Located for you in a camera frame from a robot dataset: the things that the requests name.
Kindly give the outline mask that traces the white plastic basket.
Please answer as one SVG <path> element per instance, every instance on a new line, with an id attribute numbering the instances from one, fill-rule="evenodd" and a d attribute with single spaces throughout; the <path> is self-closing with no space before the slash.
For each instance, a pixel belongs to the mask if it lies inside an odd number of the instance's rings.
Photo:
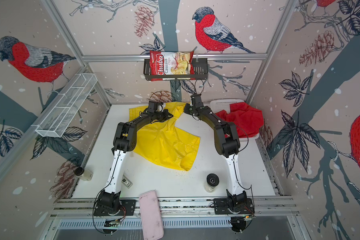
<path id="1" fill-rule="evenodd" d="M 215 100 L 210 103 L 210 108 L 212 109 L 212 112 L 215 114 L 222 110 L 226 110 L 227 113 L 230 113 L 230 104 L 240 103 L 240 102 L 244 102 L 244 101 L 237 100 L 237 99 Z M 257 139 L 259 136 L 260 136 L 260 130 L 259 130 L 259 133 L 255 137 L 253 137 L 253 138 L 248 137 L 248 138 L 249 139 Z"/>

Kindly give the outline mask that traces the yellow shorts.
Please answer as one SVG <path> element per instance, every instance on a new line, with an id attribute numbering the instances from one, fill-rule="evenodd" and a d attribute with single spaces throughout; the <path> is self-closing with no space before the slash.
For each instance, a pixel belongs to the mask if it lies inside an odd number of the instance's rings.
<path id="1" fill-rule="evenodd" d="M 148 124 L 138 130 L 134 153 L 161 167 L 189 171 L 197 157 L 200 137 L 175 126 L 184 113 L 185 103 L 167 103 L 173 117 L 163 123 Z"/>

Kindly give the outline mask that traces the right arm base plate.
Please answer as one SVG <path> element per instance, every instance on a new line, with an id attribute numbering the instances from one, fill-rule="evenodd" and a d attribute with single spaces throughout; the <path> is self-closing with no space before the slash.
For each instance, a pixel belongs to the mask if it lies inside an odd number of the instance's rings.
<path id="1" fill-rule="evenodd" d="M 255 209 L 252 199 L 237 203 L 227 198 L 215 198 L 211 204 L 215 215 L 254 215 Z"/>

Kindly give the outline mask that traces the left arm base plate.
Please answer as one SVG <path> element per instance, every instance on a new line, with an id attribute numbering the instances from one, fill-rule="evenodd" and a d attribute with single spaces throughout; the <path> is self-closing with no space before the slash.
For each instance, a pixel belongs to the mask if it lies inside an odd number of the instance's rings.
<path id="1" fill-rule="evenodd" d="M 108 217 L 108 216 L 133 216 L 136 208 L 136 200 L 121 199 L 119 200 L 119 209 L 114 210 L 112 207 L 106 208 L 105 205 L 100 204 L 99 200 L 96 200 L 94 213 L 95 217 Z"/>

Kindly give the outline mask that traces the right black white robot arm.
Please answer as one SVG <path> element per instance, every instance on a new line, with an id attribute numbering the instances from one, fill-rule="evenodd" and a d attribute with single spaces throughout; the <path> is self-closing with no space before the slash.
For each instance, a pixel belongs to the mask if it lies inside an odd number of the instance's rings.
<path id="1" fill-rule="evenodd" d="M 197 117 L 210 126 L 214 132 L 215 148 L 225 159 L 228 170 L 227 197 L 214 199 L 213 207 L 216 215 L 249 215 L 254 216 L 253 201 L 247 196 L 239 173 L 240 139 L 234 123 L 221 120 L 212 110 L 203 103 L 186 104 L 184 113 Z"/>

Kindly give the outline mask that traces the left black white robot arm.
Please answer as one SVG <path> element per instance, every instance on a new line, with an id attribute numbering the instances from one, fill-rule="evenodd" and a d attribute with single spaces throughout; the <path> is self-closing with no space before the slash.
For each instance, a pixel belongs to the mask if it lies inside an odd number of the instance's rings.
<path id="1" fill-rule="evenodd" d="M 137 118 L 127 122 L 119 123 L 115 137 L 113 165 L 110 169 L 110 175 L 103 189 L 99 191 L 95 198 L 93 207 L 93 216 L 105 217 L 122 214 L 128 215 L 126 207 L 123 206 L 121 198 L 122 179 L 125 171 L 126 158 L 135 149 L 137 145 L 138 131 L 149 124 L 163 123 L 174 116 L 169 110 L 157 110 L 155 106 L 147 107 Z"/>

